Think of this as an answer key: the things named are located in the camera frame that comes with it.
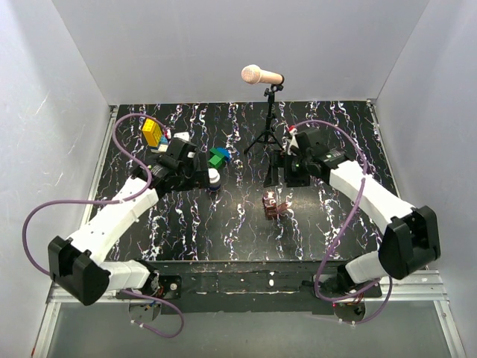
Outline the brown weekly pill organizer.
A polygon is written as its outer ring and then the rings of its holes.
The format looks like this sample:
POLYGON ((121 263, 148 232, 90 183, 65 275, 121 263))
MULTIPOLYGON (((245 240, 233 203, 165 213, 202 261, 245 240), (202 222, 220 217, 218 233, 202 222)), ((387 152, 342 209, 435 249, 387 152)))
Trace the brown weekly pill organizer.
POLYGON ((277 195, 274 191, 267 190, 262 196, 262 205, 267 220, 278 219, 279 216, 284 216, 288 212, 289 204, 287 202, 279 203, 277 195))

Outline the white pill bottle blue label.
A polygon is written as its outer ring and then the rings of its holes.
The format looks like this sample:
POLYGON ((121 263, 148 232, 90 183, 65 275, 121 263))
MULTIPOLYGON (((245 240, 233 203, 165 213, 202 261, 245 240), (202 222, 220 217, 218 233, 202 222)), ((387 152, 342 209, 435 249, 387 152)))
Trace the white pill bottle blue label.
POLYGON ((209 190, 217 192, 221 188, 221 176, 217 169, 209 168, 209 190))

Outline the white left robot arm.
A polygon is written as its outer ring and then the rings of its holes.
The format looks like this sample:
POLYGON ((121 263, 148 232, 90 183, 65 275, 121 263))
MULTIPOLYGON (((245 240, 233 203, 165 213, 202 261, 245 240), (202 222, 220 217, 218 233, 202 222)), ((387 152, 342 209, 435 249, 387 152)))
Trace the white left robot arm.
POLYGON ((48 244, 51 279, 83 305, 105 292, 134 289, 142 298, 159 288, 158 274, 141 260, 107 262, 106 257, 129 227, 170 192, 209 186, 206 153, 191 142, 173 138, 166 151, 152 157, 150 167, 137 166, 115 196, 90 221, 63 239, 48 244))

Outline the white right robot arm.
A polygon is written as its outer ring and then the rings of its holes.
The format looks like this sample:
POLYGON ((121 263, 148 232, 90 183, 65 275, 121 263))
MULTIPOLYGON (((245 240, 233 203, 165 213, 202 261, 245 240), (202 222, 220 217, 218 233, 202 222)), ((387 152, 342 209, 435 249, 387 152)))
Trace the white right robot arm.
POLYGON ((365 283, 382 277, 401 280, 440 258, 434 210, 415 207, 386 190, 351 156, 320 143, 316 128, 289 130, 283 149, 273 152, 266 187, 278 184, 280 169, 288 187, 309 186, 317 178, 355 200, 383 235, 379 249, 338 267, 332 283, 343 295, 357 295, 365 283))

